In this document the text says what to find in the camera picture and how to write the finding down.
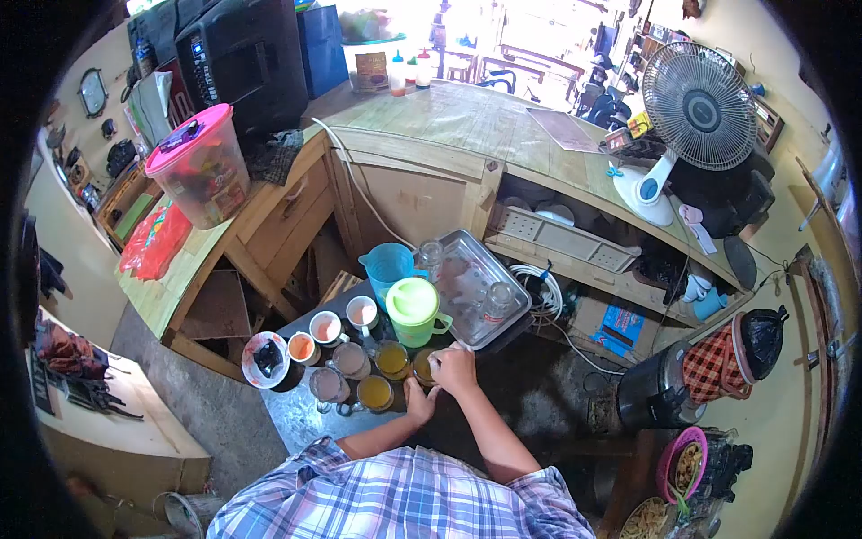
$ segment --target pink lid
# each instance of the pink lid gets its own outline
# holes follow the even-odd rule
[[[198,123],[203,124],[200,133],[198,133],[193,140],[186,142],[180,147],[174,148],[170,152],[163,153],[161,148],[156,146],[156,149],[153,150],[149,158],[147,158],[147,165],[144,168],[144,173],[147,176],[152,176],[162,172],[165,168],[170,167],[189,152],[193,151],[197,146],[200,146],[200,144],[207,139],[207,136],[210,133],[218,130],[225,120],[229,120],[233,115],[234,107],[227,103],[219,103],[206,110],[201,110],[183,122],[178,128],[173,130],[173,133],[182,131],[187,125],[197,120]]]

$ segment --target white fan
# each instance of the white fan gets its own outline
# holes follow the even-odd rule
[[[673,223],[673,207],[662,187],[677,158],[720,171],[739,165],[752,152],[757,138],[754,96],[723,56],[688,41],[657,50],[641,87],[646,112],[667,151],[646,174],[622,168],[614,185],[634,213],[666,227]]]

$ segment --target fan grille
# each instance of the fan grille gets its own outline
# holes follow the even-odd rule
[[[711,48],[676,41],[657,50],[644,71],[643,97],[659,136],[694,166],[727,170],[754,148],[754,96]]]

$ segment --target black rice cooker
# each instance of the black rice cooker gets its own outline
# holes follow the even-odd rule
[[[706,404],[691,402],[683,380],[683,357],[690,348],[687,341],[675,342],[622,375],[616,407],[627,430],[679,429],[703,416]]]

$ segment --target pink basket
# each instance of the pink basket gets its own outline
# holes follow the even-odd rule
[[[689,427],[677,436],[676,440],[667,444],[667,447],[662,451],[661,457],[659,458],[659,465],[655,469],[655,483],[659,488],[659,494],[661,494],[662,498],[666,499],[673,505],[677,504],[677,497],[674,496],[667,488],[667,474],[671,471],[671,463],[673,462],[674,457],[676,457],[685,448],[685,446],[692,442],[698,442],[703,449],[703,465],[701,466],[700,471],[697,472],[697,477],[695,478],[695,482],[691,485],[691,489],[685,495],[685,499],[691,498],[691,494],[697,490],[697,486],[700,485],[700,480],[703,477],[703,470],[706,468],[707,463],[706,435],[700,427]]]

